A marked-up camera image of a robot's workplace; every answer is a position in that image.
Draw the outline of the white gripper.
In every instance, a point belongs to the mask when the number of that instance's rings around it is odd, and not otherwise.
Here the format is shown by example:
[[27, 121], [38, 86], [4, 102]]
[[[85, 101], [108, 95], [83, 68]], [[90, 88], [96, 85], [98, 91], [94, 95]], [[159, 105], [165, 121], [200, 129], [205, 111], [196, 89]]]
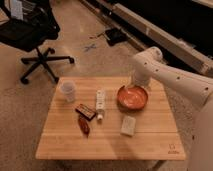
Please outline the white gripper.
[[150, 77], [142, 74], [137, 70], [133, 70], [131, 74], [131, 83], [140, 87], [148, 87], [150, 83]]

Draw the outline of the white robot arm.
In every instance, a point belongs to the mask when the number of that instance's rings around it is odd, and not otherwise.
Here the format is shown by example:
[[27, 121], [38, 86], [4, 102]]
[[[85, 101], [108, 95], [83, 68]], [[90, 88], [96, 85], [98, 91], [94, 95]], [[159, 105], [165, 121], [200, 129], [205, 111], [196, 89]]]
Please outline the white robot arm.
[[154, 78], [200, 107], [187, 171], [213, 171], [213, 78], [165, 65], [162, 58], [158, 47], [135, 54], [132, 80], [144, 85]]

